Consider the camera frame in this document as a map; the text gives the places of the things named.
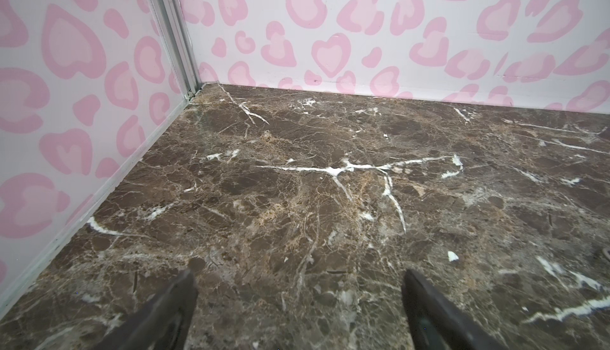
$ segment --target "pink and white wall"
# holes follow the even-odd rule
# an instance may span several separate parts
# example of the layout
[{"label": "pink and white wall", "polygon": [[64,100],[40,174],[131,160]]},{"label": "pink and white wall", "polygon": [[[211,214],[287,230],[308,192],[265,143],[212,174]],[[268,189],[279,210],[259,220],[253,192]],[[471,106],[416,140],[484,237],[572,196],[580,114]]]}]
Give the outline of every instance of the pink and white wall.
[{"label": "pink and white wall", "polygon": [[610,113],[610,0],[180,0],[204,81]]},{"label": "pink and white wall", "polygon": [[0,0],[0,316],[182,94],[147,0]]}]

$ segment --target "floor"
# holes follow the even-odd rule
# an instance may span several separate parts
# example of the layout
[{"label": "floor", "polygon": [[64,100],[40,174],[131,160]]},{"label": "floor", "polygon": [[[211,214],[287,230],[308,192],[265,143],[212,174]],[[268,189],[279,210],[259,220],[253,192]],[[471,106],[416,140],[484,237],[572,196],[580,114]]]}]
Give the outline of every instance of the floor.
[{"label": "floor", "polygon": [[2,320],[0,347],[88,348],[188,267],[190,349],[410,349],[407,268],[512,349],[610,348],[606,126],[208,85]]}]

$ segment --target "heart print wallpaper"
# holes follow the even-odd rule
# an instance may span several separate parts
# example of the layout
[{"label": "heart print wallpaper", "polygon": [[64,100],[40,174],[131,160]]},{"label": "heart print wallpaper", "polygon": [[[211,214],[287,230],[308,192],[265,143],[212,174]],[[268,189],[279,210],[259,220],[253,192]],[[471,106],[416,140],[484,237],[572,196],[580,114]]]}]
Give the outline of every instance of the heart print wallpaper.
[{"label": "heart print wallpaper", "polygon": [[0,0],[0,310],[181,95],[147,0]]},{"label": "heart print wallpaper", "polygon": [[180,0],[205,81],[610,113],[610,0]]}]

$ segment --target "brown marble surface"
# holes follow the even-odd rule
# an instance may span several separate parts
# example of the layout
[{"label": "brown marble surface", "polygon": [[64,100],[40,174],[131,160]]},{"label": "brown marble surface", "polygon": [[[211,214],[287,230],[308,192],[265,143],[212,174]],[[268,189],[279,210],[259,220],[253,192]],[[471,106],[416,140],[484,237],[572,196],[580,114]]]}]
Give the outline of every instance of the brown marble surface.
[{"label": "brown marble surface", "polygon": [[410,349],[407,268],[511,349],[610,348],[608,116],[225,89],[72,238],[1,348],[88,348],[186,267],[190,349]]}]

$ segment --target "metal corner post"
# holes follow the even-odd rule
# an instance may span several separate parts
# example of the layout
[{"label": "metal corner post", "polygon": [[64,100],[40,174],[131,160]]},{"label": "metal corner post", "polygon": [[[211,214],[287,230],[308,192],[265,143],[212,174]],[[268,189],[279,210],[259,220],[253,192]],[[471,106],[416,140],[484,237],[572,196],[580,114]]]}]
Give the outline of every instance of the metal corner post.
[{"label": "metal corner post", "polygon": [[201,79],[194,60],[190,38],[182,17],[179,0],[150,0],[176,71],[176,81],[184,95],[195,93]]}]

